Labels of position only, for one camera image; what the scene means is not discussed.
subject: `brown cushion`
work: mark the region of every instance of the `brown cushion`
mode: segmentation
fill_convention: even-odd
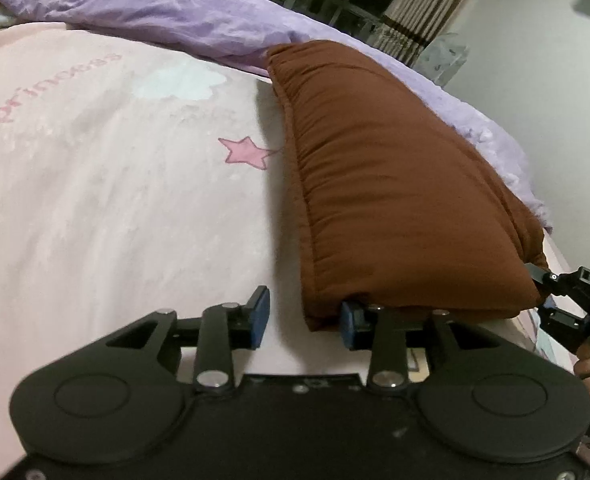
[[[370,58],[331,41],[274,47],[309,326],[342,300],[516,316],[541,301],[537,219],[493,168]]]

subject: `wrinkled fabric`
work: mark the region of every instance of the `wrinkled fabric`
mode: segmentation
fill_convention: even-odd
[[[345,298],[469,322],[542,304],[524,267],[547,268],[541,226],[406,86],[334,41],[272,48],[268,70],[313,330],[336,324]]]
[[[276,44],[332,40],[352,46],[393,73],[475,145],[550,230],[547,210],[531,190],[526,156],[500,126],[387,54],[269,0],[0,1],[26,20],[72,23],[134,40],[169,44],[261,75],[266,74],[266,50]]]

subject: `bed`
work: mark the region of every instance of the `bed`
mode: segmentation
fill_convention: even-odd
[[[267,285],[238,372],[365,372],[367,352],[301,316],[283,142],[262,76],[64,23],[0,31],[0,473],[22,454],[18,381],[158,308],[199,316]],[[568,270],[548,235],[545,252]],[[570,368],[528,312],[512,324]]]

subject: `circular pad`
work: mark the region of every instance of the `circular pad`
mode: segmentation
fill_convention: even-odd
[[[483,460],[529,463],[579,443],[590,397],[566,370],[512,346],[460,351],[417,393],[425,420],[454,449]]]
[[[157,361],[134,349],[103,347],[25,378],[12,394],[10,413],[28,452],[91,465],[155,446],[183,408],[181,385]]]

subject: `plastic bag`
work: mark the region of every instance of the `plastic bag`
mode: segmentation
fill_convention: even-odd
[[[437,86],[443,87],[466,63],[468,55],[469,47],[460,43],[455,32],[448,32],[435,38],[422,51],[413,65],[413,70]]]

